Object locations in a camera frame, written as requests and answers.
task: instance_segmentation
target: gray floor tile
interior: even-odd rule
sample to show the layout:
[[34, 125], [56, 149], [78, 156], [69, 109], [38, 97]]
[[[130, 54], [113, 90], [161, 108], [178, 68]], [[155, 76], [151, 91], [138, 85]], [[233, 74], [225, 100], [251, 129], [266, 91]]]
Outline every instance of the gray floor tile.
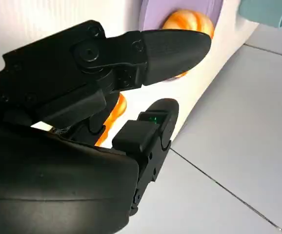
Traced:
[[170, 151], [138, 213], [120, 234], [278, 234], [224, 189]]
[[172, 148], [282, 227], [282, 56], [238, 51]]

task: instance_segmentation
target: screw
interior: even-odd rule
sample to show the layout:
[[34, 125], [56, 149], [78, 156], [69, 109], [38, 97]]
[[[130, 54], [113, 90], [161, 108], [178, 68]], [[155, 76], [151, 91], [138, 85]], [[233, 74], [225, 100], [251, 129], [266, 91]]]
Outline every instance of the screw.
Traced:
[[134, 43], [132, 43], [132, 46], [139, 52], [143, 50], [141, 41], [135, 41]]
[[134, 197], [134, 203], [139, 203], [141, 199], [141, 195], [139, 193], [136, 193], [135, 197]]
[[95, 46], [90, 45], [81, 48], [79, 55], [82, 60], [86, 62], [93, 62], [99, 57], [99, 50]]
[[9, 97], [7, 95], [2, 95], [1, 96], [1, 101], [4, 101], [4, 102], [8, 102], [9, 101]]
[[97, 26], [92, 26], [92, 27], [89, 28], [89, 32], [94, 37], [97, 37], [100, 34], [100, 29]]

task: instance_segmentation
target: robotic arm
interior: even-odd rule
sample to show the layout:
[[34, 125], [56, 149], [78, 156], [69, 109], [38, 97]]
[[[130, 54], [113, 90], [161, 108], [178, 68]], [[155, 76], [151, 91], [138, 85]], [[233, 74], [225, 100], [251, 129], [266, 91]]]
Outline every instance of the robotic arm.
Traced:
[[[106, 38], [87, 21], [4, 55], [0, 72], [0, 233], [113, 234], [123, 228], [170, 148], [179, 106], [153, 103], [112, 149], [95, 147], [120, 91], [174, 77], [208, 53], [183, 30]], [[44, 121], [52, 133], [30, 126]]]

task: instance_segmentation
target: purple plate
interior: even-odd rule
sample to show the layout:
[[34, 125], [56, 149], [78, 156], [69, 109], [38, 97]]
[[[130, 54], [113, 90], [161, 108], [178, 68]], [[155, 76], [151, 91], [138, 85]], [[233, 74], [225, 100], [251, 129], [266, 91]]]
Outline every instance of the purple plate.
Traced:
[[179, 10], [187, 9], [207, 15], [216, 26], [223, 0], [143, 0], [139, 29], [159, 29], [168, 16]]

